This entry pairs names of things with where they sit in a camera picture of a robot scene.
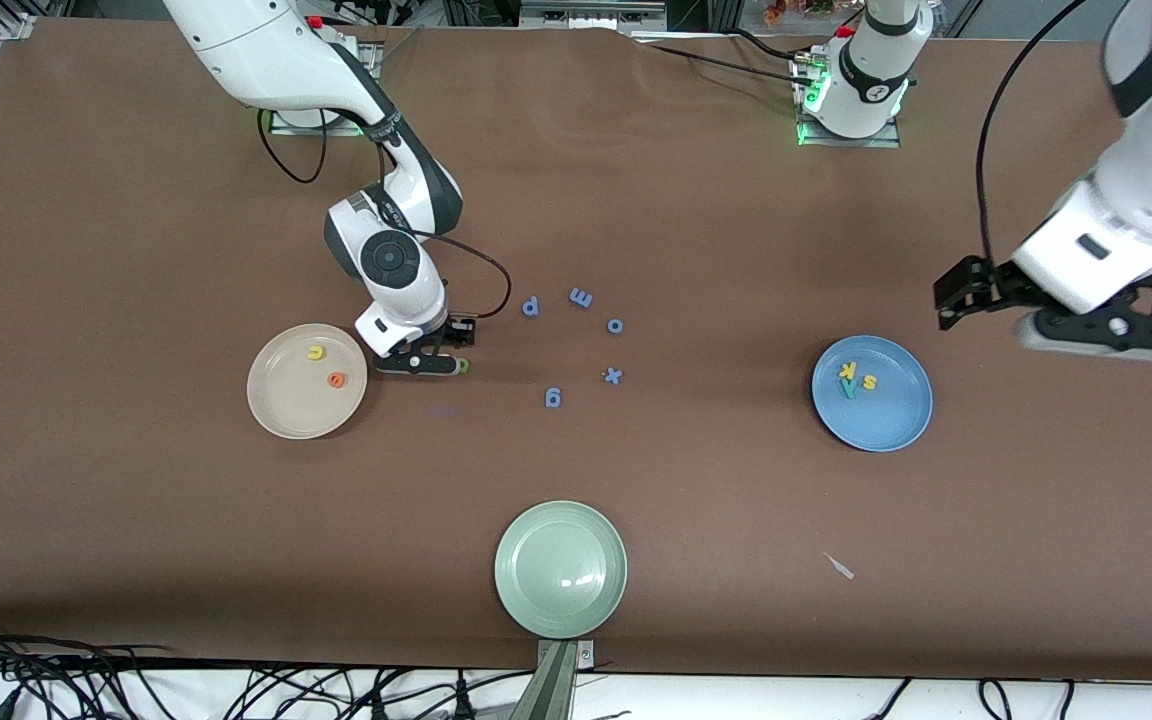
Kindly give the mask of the grey metal box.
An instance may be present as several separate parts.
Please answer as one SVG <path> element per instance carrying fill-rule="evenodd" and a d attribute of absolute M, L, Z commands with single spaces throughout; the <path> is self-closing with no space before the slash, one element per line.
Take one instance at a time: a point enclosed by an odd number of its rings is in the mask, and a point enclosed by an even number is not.
<path fill-rule="evenodd" d="M 520 0 L 518 26 L 666 32 L 666 0 Z"/>

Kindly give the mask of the pale green plate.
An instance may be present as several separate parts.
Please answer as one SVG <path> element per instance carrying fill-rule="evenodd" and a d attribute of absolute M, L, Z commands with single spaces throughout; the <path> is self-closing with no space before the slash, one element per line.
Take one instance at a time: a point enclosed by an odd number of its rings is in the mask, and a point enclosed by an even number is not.
<path fill-rule="evenodd" d="M 594 507 L 548 501 L 506 528 L 493 564 L 495 592 L 526 632 L 584 638 L 617 611 L 628 579 L 626 543 Z"/>

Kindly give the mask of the blue plate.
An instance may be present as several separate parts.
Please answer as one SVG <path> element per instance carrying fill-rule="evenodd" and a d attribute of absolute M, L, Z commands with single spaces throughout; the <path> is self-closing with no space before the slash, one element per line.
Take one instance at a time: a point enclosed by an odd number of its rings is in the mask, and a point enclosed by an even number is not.
<path fill-rule="evenodd" d="M 846 397 L 840 367 L 855 361 L 856 397 Z M 877 387 L 861 387 L 861 378 L 876 376 Z M 901 450 L 929 429 L 934 395 L 929 373 L 904 346 L 855 334 L 833 342 L 814 361 L 812 381 L 814 414 L 824 427 L 842 442 L 859 450 Z"/>

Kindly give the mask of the orange background object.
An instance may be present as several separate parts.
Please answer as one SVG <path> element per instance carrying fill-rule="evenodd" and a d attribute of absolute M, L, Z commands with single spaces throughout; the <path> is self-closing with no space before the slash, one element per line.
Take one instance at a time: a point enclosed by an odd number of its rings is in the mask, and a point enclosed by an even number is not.
<path fill-rule="evenodd" d="M 785 22 L 828 17 L 836 6 L 838 0 L 767 0 L 761 18 L 765 26 L 781 26 Z"/>

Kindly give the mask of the beige plate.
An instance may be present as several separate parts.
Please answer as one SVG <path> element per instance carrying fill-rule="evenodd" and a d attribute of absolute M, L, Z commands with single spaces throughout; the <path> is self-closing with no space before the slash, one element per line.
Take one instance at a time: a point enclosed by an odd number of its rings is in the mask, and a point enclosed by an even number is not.
<path fill-rule="evenodd" d="M 325 348 L 323 361 L 306 361 L 311 344 Z M 333 372 L 348 376 L 346 387 L 329 387 L 326 378 Z M 247 401 L 270 433 L 314 439 L 353 418 L 367 382 L 367 356 L 351 334 L 335 325 L 302 324 L 271 338 L 257 353 L 247 377 Z"/>

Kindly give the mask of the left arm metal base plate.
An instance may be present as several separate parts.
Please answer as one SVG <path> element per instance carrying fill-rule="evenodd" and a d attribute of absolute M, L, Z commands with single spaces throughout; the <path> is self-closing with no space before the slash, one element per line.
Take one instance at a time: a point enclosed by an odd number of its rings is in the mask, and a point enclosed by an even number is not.
<path fill-rule="evenodd" d="M 829 146 L 851 149 L 899 149 L 901 146 L 899 124 L 895 118 L 887 119 L 881 131 L 867 138 L 846 138 L 829 132 L 818 118 L 809 113 L 808 104 L 819 99 L 820 91 L 829 81 L 826 69 L 826 45 L 812 45 L 797 50 L 787 61 L 791 78 L 808 79 L 808 85 L 794 90 L 796 114 L 796 141 L 799 146 Z"/>

